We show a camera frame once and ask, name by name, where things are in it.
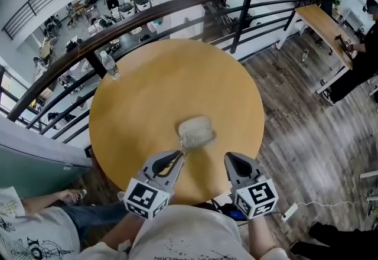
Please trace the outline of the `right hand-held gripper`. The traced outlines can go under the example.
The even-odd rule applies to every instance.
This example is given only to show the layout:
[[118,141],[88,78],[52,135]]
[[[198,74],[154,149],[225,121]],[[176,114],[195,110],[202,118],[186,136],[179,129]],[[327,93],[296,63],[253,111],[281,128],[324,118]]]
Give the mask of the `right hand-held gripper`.
[[278,193],[272,179],[267,178],[260,164],[241,153],[227,152],[224,164],[233,204],[246,219],[271,212],[277,204]]

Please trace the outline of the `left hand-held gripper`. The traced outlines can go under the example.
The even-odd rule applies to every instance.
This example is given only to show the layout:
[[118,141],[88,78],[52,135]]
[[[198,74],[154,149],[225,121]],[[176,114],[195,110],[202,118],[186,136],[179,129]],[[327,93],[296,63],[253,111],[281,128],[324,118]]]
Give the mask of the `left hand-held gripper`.
[[129,182],[123,197],[126,209],[152,220],[169,204],[185,162],[182,150],[170,150],[149,157],[136,178]]

